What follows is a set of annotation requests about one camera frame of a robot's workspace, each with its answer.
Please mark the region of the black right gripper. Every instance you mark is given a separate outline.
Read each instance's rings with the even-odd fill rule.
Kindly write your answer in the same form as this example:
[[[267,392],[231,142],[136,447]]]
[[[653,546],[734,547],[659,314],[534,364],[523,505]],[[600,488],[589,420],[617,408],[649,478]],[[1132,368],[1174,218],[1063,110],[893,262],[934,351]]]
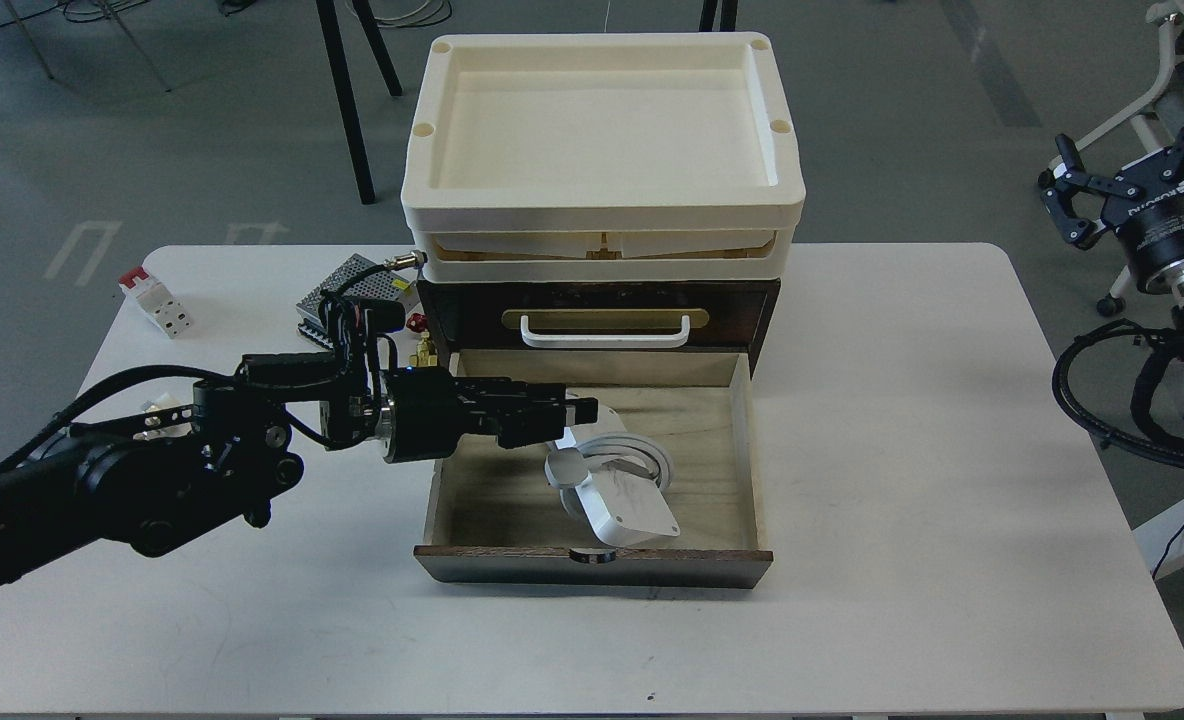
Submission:
[[[1184,88],[1184,62],[1176,73]],[[1167,147],[1167,189],[1172,191],[1145,202],[1131,217],[1130,210],[1143,201],[1141,184],[1122,174],[1108,178],[1087,172],[1075,141],[1063,133],[1055,144],[1060,167],[1040,189],[1060,238],[1077,250],[1090,250],[1103,233],[1117,231],[1135,290],[1172,292],[1175,300],[1184,301],[1184,124]],[[1103,199],[1096,219],[1077,216],[1073,199],[1081,193]]]

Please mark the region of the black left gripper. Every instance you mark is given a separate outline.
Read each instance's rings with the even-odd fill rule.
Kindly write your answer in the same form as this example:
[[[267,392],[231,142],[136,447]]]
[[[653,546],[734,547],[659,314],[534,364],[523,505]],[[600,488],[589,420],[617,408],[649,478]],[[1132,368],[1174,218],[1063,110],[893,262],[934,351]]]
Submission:
[[[597,398],[570,396],[561,382],[455,378],[442,366],[405,366],[382,372],[382,459],[391,464],[448,457],[464,433],[519,448],[554,442],[566,427],[598,419]]]

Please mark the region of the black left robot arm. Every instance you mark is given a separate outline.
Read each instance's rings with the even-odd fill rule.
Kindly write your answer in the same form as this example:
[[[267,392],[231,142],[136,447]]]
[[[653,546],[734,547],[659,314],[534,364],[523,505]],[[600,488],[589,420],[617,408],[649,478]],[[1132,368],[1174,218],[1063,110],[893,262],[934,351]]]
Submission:
[[[0,462],[0,587],[98,539],[162,557],[234,518],[264,527],[303,477],[295,433],[328,450],[380,439],[382,459],[410,462],[449,457],[468,433],[530,446],[596,422],[597,401],[561,384],[469,381],[382,352],[406,310],[356,287],[420,263],[412,252],[318,288],[328,351],[247,354],[230,375],[139,366],[94,384]]]

